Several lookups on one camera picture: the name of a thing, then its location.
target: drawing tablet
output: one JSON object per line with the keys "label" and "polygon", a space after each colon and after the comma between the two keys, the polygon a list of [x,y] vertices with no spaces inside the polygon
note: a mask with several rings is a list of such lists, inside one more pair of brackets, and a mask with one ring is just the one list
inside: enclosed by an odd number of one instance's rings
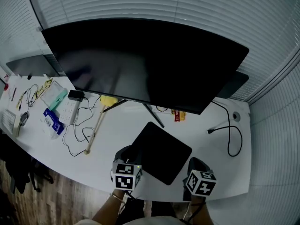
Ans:
{"label": "drawing tablet", "polygon": [[192,149],[149,122],[132,146],[142,148],[142,168],[166,185],[171,185]]}

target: hand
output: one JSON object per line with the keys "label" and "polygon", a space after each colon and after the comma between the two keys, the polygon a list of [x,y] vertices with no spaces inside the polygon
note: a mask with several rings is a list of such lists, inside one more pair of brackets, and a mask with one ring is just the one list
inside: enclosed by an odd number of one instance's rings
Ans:
{"label": "hand", "polygon": [[203,200],[204,200],[204,197],[193,196],[193,195],[192,195],[192,203],[191,203],[191,205],[197,204],[197,203],[202,203]]}
{"label": "hand", "polygon": [[102,206],[102,208],[95,214],[93,217],[93,220],[102,224],[102,225],[115,225],[118,213],[121,206],[121,201],[125,192],[122,190],[115,189],[112,194],[114,194],[119,199],[109,196],[105,204]]}

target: black monitor screen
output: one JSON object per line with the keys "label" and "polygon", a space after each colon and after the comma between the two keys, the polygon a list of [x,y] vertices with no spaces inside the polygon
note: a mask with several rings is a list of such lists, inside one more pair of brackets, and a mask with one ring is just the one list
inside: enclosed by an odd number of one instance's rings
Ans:
{"label": "black monitor screen", "polygon": [[173,22],[97,19],[43,35],[77,90],[201,114],[249,50]]}
{"label": "black monitor screen", "polygon": [[43,55],[22,58],[6,64],[15,75],[58,77],[58,73]]}

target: white wire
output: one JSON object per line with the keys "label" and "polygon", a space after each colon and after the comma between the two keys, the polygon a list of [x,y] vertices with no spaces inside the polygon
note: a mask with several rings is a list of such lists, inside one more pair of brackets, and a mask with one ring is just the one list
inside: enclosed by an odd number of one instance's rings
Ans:
{"label": "white wire", "polygon": [[189,206],[190,206],[190,205],[191,205],[191,202],[188,204],[187,212],[186,212],[186,214],[184,215],[183,220],[186,218],[186,215],[188,214],[188,210],[189,210]]}

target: wrist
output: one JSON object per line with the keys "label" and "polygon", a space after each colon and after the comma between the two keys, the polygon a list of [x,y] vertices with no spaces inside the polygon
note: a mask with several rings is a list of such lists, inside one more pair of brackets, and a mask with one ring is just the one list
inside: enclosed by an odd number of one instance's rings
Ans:
{"label": "wrist", "polygon": [[204,201],[204,197],[192,196],[192,203],[191,203],[191,205],[196,204],[196,203],[202,203],[203,201]]}
{"label": "wrist", "polygon": [[120,199],[123,199],[125,192],[119,189],[115,189],[112,194],[114,194],[115,196],[117,196]]}

